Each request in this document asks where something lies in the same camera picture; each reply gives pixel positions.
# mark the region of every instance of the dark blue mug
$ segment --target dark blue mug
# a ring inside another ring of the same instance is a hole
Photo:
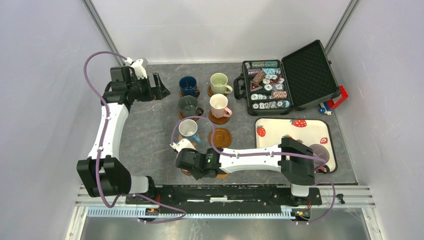
[[[183,96],[199,96],[198,81],[192,76],[185,76],[179,80],[179,89]]]

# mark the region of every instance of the pink mug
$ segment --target pink mug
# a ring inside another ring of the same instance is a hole
[[[233,112],[227,107],[228,98],[222,94],[214,94],[211,96],[209,104],[212,115],[217,119],[223,117],[229,118],[233,114]]]

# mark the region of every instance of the light blue mug handle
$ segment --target light blue mug handle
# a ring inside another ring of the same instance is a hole
[[[201,140],[200,140],[200,138],[197,136],[197,134],[193,135],[193,136],[192,136],[192,138],[193,138],[193,140],[194,140],[194,142],[195,142],[196,144],[201,144],[201,143],[202,143],[202,141],[201,141]]]

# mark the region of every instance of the black case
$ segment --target black case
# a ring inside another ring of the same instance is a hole
[[[251,91],[254,76],[248,75],[245,63],[276,61],[284,78],[284,91],[287,91],[287,108],[254,109],[254,103],[273,102],[276,99],[251,100],[252,94],[270,95],[265,89]],[[234,80],[234,96],[236,99],[246,98],[247,112],[252,116],[286,115],[292,109],[302,111],[340,95],[339,85],[334,77],[320,40],[296,50],[279,60],[253,60],[242,63],[242,73]]]

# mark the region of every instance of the floor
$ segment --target floor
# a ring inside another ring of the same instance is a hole
[[[209,96],[207,89],[212,74],[224,73],[228,76],[229,85],[241,73],[241,63],[204,63],[204,64],[161,64],[149,65],[147,72],[159,73],[164,85],[171,95],[163,100],[151,102],[135,102],[125,122],[119,149],[119,160],[135,176],[151,176],[157,185],[162,184],[288,184],[287,179],[278,172],[256,170],[231,173],[227,178],[202,178],[195,180],[184,175],[175,167],[176,154],[170,148],[171,133],[179,121],[178,100],[180,99],[179,80],[184,76],[197,79],[200,88],[199,106],[209,112]],[[234,94],[228,96],[228,107],[233,115],[230,120],[220,125],[230,130],[232,149],[255,148],[255,121],[257,116],[247,113],[246,100],[236,100]],[[342,139],[339,124],[334,115],[320,114],[318,106],[304,111],[292,111],[278,118],[319,119],[330,127],[338,168],[334,173],[317,174],[317,180],[330,179],[336,184],[356,183],[355,174],[349,159],[348,151]],[[210,148],[207,136],[211,127],[207,122],[199,120],[199,135],[202,143],[196,146],[200,152]]]
[[[312,219],[327,209],[314,209]],[[296,226],[286,219],[183,219],[144,225],[134,218],[89,217],[82,240],[369,240],[360,208],[334,209],[325,219]]]

